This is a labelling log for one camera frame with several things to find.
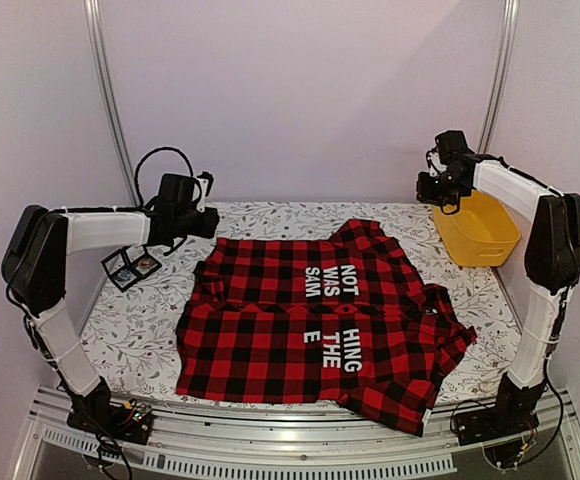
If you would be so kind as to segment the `red black plaid shirt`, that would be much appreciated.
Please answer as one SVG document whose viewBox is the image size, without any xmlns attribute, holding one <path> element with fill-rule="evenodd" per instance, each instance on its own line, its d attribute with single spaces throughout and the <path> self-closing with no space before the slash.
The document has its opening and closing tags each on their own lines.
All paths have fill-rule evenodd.
<svg viewBox="0 0 580 480">
<path fill-rule="evenodd" d="M 421 436 L 476 340 L 446 288 L 423 281 L 376 221 L 320 240 L 220 238 L 194 278 L 176 328 L 183 396 L 332 401 Z"/>
</svg>

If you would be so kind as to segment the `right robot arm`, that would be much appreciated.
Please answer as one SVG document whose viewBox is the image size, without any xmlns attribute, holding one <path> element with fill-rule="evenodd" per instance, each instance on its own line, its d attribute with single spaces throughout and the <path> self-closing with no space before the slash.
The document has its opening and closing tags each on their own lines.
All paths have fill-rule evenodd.
<svg viewBox="0 0 580 480">
<path fill-rule="evenodd" d="M 487 427 L 507 436 L 525 420 L 547 383 L 566 309 L 580 280 L 580 195 L 562 193 L 501 157 L 478 154 L 460 130 L 435 138 L 436 160 L 417 178 L 416 198 L 453 214 L 475 191 L 487 194 L 531 223 L 524 253 L 530 296 L 517 353 L 499 383 Z"/>
</svg>

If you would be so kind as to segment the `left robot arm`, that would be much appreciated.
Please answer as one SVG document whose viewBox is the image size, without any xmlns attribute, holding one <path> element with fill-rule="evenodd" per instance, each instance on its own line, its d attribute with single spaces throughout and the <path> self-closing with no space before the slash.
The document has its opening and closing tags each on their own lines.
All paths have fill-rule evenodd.
<svg viewBox="0 0 580 480">
<path fill-rule="evenodd" d="M 206 204 L 213 184 L 209 172 L 166 173 L 157 195 L 134 207 L 29 205 L 21 214 L 1 263 L 6 298 L 22 311 L 29 338 L 57 372 L 74 415 L 98 434 L 111 433 L 119 415 L 68 312 L 67 259 L 100 248 L 120 257 L 130 247 L 174 253 L 190 236 L 213 237 L 219 215 Z"/>
</svg>

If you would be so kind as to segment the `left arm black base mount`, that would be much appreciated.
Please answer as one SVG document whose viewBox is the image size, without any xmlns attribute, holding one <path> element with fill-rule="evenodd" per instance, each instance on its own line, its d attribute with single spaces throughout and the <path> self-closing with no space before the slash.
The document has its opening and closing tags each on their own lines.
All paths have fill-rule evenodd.
<svg viewBox="0 0 580 480">
<path fill-rule="evenodd" d="M 147 445 L 154 415 L 136 402 L 130 407 L 111 402 L 111 391 L 103 378 L 87 395 L 78 395 L 64 387 L 71 400 L 67 425 L 92 434 L 110 434 L 115 440 Z"/>
</svg>

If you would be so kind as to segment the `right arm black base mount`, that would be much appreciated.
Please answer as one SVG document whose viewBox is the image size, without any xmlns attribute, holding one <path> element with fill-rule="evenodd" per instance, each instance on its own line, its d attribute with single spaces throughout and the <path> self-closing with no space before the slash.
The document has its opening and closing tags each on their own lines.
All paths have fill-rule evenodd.
<svg viewBox="0 0 580 480">
<path fill-rule="evenodd" d="M 530 432 L 539 425 L 535 407 L 544 388 L 544 384 L 518 388 L 504 378 L 493 406 L 453 413 L 451 430 L 461 446 Z"/>
</svg>

